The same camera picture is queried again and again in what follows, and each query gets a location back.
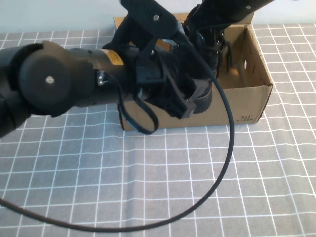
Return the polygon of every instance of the black bracket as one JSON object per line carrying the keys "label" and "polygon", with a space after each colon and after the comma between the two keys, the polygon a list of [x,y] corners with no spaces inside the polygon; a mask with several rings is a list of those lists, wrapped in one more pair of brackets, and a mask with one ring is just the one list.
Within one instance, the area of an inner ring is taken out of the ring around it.
{"label": "black bracket", "polygon": [[158,39],[170,39],[178,31],[174,15],[154,0],[121,0],[128,15],[116,30],[112,44],[132,42],[139,50],[139,64],[145,64]]}

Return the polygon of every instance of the white wall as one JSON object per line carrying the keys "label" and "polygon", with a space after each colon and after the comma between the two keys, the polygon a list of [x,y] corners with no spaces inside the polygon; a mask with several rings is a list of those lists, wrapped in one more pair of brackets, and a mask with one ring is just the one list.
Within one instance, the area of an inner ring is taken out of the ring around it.
{"label": "white wall", "polygon": [[[201,0],[157,0],[169,11],[188,12]],[[123,16],[119,0],[0,0],[0,32],[112,28]],[[253,23],[316,22],[316,0],[276,0]]]}

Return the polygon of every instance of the screw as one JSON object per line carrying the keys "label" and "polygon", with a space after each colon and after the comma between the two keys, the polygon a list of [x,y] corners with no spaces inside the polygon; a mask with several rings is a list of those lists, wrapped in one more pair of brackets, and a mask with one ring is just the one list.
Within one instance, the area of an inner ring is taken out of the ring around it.
{"label": "screw", "polygon": [[155,16],[154,16],[154,21],[158,21],[159,18],[160,18],[160,17],[159,17],[158,15],[155,15]]}
{"label": "screw", "polygon": [[48,84],[54,84],[55,83],[55,79],[52,76],[46,77],[45,81]]}

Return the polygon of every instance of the open cardboard box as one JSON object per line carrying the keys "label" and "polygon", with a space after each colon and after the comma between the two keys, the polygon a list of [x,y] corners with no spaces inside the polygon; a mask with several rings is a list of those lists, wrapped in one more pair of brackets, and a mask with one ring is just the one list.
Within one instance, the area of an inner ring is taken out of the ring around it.
{"label": "open cardboard box", "polygon": [[[183,22],[188,14],[178,13],[174,15],[180,22]],[[250,26],[252,17],[253,15],[250,15],[242,22],[231,25],[225,30],[226,39],[232,44],[233,65],[235,67],[227,72],[226,61],[223,60],[218,80],[231,106],[235,124],[257,123],[262,116],[273,87]],[[116,28],[123,20],[124,17],[114,18]],[[159,40],[157,43],[168,49],[168,45],[162,41]],[[125,106],[130,115],[143,127],[153,128],[148,115],[135,102],[126,102]],[[213,86],[213,100],[209,109],[201,114],[193,114],[186,119],[179,120],[156,106],[150,105],[150,107],[159,119],[159,129],[229,124],[224,104],[215,86]],[[122,114],[120,114],[120,122],[124,130],[134,130]]]}

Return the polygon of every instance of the grid tablecloth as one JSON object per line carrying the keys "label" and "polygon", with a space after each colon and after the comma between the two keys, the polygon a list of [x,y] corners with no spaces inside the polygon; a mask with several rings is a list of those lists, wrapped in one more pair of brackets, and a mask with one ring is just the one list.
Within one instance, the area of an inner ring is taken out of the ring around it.
{"label": "grid tablecloth", "polygon": [[[0,237],[316,236],[316,25],[254,25],[274,81],[262,119],[236,126],[220,187],[177,223],[146,232],[69,231],[0,209]],[[50,40],[100,48],[113,31],[0,34],[1,49]],[[98,227],[143,225],[196,203],[214,183],[228,127],[124,132],[115,105],[33,116],[0,141],[0,196]]]}

